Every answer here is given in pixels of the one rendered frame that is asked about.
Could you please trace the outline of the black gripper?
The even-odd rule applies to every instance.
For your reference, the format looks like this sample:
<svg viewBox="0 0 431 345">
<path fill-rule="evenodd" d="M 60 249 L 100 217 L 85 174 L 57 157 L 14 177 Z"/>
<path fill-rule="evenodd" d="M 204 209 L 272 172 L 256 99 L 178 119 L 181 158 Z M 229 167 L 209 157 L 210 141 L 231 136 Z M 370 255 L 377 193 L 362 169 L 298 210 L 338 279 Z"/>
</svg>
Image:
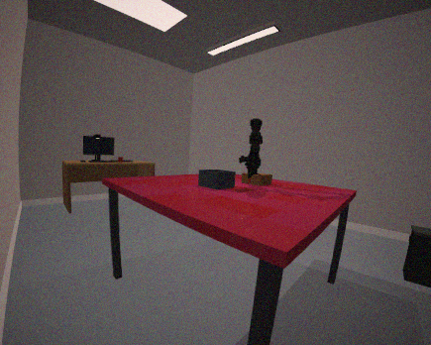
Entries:
<svg viewBox="0 0 431 345">
<path fill-rule="evenodd" d="M 259 168 L 258 164 L 258 154 L 250 153 L 250 162 L 245 163 L 246 168 L 248 169 L 248 178 L 251 178 L 252 175 L 257 170 L 256 168 Z"/>
</svg>

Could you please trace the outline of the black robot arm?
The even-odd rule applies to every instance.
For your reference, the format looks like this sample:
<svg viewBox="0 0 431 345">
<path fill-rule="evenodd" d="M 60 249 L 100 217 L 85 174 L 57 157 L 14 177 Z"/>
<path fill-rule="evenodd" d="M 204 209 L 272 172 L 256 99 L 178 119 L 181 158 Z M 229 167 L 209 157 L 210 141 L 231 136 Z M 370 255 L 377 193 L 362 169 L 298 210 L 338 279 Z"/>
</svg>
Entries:
<svg viewBox="0 0 431 345">
<path fill-rule="evenodd" d="M 251 132 L 251 136 L 250 136 L 250 144 L 252 144 L 250 153 L 259 155 L 259 149 L 260 149 L 259 144 L 263 143 L 261 132 L 259 132 L 261 130 L 262 125 L 263 125 L 263 120 L 259 118 L 254 118 L 250 121 L 251 130 L 253 131 Z M 239 161 L 240 163 L 250 162 L 250 156 L 247 156 L 247 157 L 241 156 L 239 158 Z"/>
</svg>

